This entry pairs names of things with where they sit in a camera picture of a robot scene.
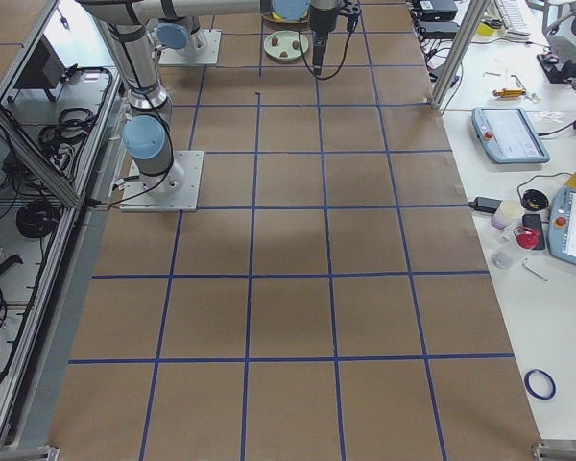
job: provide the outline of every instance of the black ring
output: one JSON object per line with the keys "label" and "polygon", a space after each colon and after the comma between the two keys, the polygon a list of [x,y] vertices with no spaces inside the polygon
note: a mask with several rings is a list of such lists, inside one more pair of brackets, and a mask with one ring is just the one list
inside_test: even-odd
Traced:
{"label": "black ring", "polygon": [[[536,391],[534,391],[534,389],[531,387],[531,376],[533,375],[542,375],[546,378],[546,380],[548,381],[548,383],[550,384],[550,392],[543,396],[541,394],[538,394]],[[535,370],[530,370],[529,372],[527,372],[527,374],[525,375],[524,378],[524,383],[525,383],[525,388],[527,389],[527,392],[535,397],[536,399],[539,400],[551,400],[553,397],[555,397],[555,394],[557,394],[557,385],[555,384],[555,380],[553,379],[553,377],[551,375],[549,375],[547,372],[545,372],[544,370],[539,370],[539,369],[535,369]]]}

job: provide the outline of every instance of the black connector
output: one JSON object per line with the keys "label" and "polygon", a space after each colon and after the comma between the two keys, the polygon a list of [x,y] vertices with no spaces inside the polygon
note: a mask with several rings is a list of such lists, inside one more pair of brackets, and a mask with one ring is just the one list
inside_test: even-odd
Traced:
{"label": "black connector", "polygon": [[473,202],[469,202],[470,208],[489,214],[494,214],[499,208],[499,205],[501,205],[500,200],[489,199],[487,197],[476,197]]}

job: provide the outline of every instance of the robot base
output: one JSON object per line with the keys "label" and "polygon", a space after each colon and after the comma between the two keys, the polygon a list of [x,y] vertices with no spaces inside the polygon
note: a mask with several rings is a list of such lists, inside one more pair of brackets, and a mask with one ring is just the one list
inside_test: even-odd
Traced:
{"label": "robot base", "polygon": [[[127,200],[120,205],[125,212],[196,211],[203,172],[203,151],[175,151],[175,162],[184,171],[183,185],[172,193],[154,195],[146,193]],[[138,175],[138,168],[132,162],[130,176]],[[141,182],[127,182],[124,199],[143,192]]]}
{"label": "robot base", "polygon": [[203,52],[197,56],[184,56],[175,50],[167,48],[162,50],[160,56],[160,65],[166,66],[196,66],[196,65],[213,65],[218,63],[220,54],[220,39],[222,31],[217,29],[204,30],[207,39],[207,46]]}

